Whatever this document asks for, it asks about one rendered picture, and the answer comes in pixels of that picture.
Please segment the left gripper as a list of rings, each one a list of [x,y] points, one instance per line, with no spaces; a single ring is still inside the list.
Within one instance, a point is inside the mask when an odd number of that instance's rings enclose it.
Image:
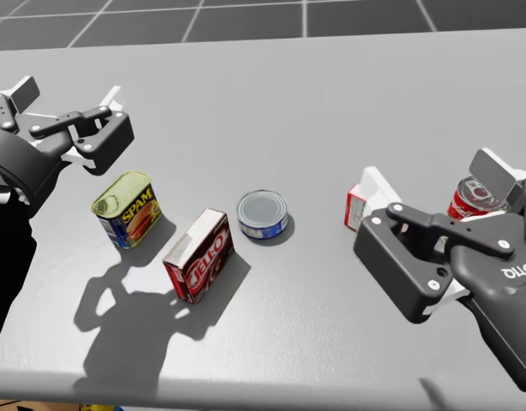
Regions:
[[[79,164],[101,176],[134,140],[120,86],[112,87],[90,110],[61,116],[32,114],[31,136],[15,134],[16,116],[39,96],[30,75],[0,91],[0,205],[18,200],[29,212],[39,211],[48,200],[67,165]]]

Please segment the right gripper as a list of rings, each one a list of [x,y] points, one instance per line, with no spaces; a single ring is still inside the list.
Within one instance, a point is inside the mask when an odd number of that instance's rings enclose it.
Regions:
[[[526,240],[526,170],[482,148],[469,173],[509,212],[523,212]],[[463,298],[486,345],[526,392],[526,242],[514,247],[470,221],[405,205],[374,166],[363,170],[356,198],[363,208],[354,253],[403,316],[420,324]]]

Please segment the red and white can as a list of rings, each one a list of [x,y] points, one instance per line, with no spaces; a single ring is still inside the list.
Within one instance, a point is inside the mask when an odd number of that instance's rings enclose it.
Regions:
[[[473,176],[463,178],[457,185],[447,215],[461,220],[495,211],[506,211],[505,201],[499,201]]]

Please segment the green and blue rectangular can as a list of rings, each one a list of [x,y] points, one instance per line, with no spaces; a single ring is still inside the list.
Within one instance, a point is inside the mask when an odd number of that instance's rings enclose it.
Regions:
[[[160,219],[161,209],[149,175],[122,173],[91,205],[117,248],[136,247]]]

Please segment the blue flat can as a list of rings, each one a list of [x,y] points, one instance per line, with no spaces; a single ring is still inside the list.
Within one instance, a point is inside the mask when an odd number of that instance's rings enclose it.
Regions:
[[[255,240],[269,240],[280,235],[289,222],[285,198],[266,189],[244,194],[237,203],[236,215],[242,233]]]

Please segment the red and white carton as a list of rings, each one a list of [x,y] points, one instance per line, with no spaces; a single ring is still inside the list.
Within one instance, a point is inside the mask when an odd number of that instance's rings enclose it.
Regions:
[[[347,201],[344,215],[344,225],[353,231],[360,227],[361,220],[367,200],[362,192],[361,185],[355,184],[347,194]]]

